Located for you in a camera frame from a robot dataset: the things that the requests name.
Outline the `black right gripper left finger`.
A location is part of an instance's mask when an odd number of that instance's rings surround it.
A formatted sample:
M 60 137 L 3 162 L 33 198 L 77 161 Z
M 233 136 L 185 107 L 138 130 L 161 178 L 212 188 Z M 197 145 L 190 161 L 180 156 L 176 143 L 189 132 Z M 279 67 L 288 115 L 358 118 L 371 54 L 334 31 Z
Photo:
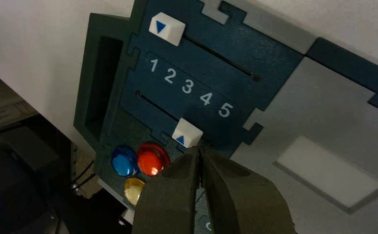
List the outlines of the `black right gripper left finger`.
M 202 147 L 189 149 L 149 179 L 140 194 L 134 234 L 192 234 Z

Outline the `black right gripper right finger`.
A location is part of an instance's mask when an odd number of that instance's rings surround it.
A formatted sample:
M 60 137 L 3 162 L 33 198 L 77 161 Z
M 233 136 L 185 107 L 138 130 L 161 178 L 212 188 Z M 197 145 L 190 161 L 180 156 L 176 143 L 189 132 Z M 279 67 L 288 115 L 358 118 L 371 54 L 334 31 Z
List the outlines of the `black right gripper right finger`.
M 294 234 L 286 200 L 274 183 L 202 147 L 202 185 L 216 234 Z

